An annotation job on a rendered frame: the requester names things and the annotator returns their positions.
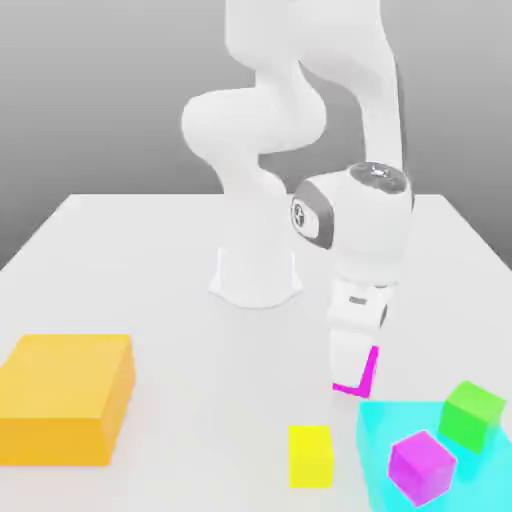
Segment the small purple cube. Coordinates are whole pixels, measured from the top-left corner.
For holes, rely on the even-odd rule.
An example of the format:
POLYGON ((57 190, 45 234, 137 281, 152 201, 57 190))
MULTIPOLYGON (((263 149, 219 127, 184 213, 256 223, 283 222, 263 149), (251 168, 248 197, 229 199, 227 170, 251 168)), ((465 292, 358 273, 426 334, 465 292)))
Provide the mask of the small purple cube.
POLYGON ((451 488, 457 458, 428 431, 392 445, 388 477, 415 506, 437 499, 451 488))

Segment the small magenta cube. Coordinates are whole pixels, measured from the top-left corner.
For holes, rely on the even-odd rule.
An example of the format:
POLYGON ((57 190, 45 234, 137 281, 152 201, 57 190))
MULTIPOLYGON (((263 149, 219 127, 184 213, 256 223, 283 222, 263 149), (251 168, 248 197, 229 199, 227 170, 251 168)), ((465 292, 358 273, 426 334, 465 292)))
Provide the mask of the small magenta cube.
POLYGON ((369 352, 361 381, 357 387, 347 387, 333 383, 332 389, 337 392, 367 399, 371 394, 372 383, 377 369, 378 355, 379 347, 373 346, 369 352))

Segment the small green cube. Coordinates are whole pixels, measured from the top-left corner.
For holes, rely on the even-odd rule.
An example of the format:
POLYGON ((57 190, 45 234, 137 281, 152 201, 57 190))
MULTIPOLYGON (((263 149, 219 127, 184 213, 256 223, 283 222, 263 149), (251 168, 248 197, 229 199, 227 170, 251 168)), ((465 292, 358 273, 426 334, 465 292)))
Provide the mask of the small green cube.
POLYGON ((466 380, 444 401, 439 433, 480 454, 500 424, 506 400, 466 380))

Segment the large orange box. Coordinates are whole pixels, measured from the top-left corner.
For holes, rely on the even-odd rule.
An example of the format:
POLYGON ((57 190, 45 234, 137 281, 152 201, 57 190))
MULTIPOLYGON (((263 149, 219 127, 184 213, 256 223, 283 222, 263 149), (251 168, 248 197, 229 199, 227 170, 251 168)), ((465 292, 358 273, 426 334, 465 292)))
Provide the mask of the large orange box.
POLYGON ((135 384, 128 334, 26 334, 0 366, 0 466, 106 466, 135 384))

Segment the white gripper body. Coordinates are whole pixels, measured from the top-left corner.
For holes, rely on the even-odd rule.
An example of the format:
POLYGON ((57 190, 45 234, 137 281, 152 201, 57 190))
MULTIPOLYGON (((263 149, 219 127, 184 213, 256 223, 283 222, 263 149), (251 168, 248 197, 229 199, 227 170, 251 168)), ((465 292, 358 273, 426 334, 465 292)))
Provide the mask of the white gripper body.
POLYGON ((335 279, 327 318, 336 325, 378 331, 386 320, 394 292, 393 286, 361 285, 335 279))

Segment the small yellow cube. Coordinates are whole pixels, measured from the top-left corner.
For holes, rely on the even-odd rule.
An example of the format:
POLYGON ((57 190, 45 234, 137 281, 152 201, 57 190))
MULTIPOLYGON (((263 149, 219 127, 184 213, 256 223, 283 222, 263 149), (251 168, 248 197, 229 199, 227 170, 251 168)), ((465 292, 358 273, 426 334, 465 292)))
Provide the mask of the small yellow cube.
POLYGON ((329 426, 289 426, 288 452, 291 488, 332 487, 334 451, 329 426))

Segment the large cyan box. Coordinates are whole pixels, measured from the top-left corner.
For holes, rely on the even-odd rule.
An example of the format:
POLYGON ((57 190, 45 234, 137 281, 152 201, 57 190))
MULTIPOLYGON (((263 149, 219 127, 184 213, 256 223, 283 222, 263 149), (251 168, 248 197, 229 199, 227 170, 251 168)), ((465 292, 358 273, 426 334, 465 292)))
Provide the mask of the large cyan box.
POLYGON ((357 419, 357 448, 372 512, 512 512, 512 442, 501 427, 477 455, 438 433, 442 404, 364 401, 357 419), (388 477, 392 445, 427 431, 457 458, 451 488, 414 506, 388 477))

